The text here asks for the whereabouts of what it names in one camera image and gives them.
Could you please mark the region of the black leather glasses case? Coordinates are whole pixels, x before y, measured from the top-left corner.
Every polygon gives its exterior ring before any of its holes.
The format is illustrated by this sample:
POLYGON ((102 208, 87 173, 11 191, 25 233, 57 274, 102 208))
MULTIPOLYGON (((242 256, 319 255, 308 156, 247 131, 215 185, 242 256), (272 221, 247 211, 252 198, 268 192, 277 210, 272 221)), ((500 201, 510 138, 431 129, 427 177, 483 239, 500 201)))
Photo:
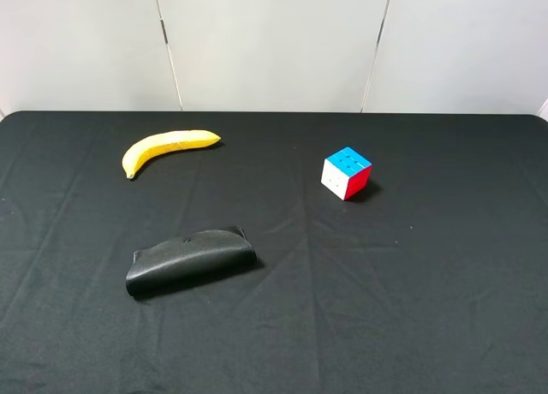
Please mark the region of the black leather glasses case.
POLYGON ((135 251, 126 290, 145 299, 258 267, 257 254, 240 227, 203 230, 135 251))

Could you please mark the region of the colourful puzzle cube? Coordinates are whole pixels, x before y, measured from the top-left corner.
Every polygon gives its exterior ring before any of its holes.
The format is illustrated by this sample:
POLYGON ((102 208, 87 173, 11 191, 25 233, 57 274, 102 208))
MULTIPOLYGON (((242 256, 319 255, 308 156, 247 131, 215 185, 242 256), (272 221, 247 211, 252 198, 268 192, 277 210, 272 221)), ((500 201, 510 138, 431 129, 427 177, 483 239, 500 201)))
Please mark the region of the colourful puzzle cube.
POLYGON ((367 183, 372 163, 347 146, 325 159, 320 182, 340 200, 348 200, 367 183))

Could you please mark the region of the yellow banana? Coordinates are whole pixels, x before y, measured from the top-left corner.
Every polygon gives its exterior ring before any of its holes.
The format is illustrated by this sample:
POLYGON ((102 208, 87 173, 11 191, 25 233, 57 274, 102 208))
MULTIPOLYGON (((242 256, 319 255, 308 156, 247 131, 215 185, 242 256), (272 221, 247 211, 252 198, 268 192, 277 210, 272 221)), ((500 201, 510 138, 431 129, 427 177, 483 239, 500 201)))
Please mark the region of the yellow banana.
POLYGON ((201 149, 213 146, 221 137, 208 130, 176 130, 153 134, 134 143, 122 157, 122 168, 132 180, 151 159, 171 152, 201 149))

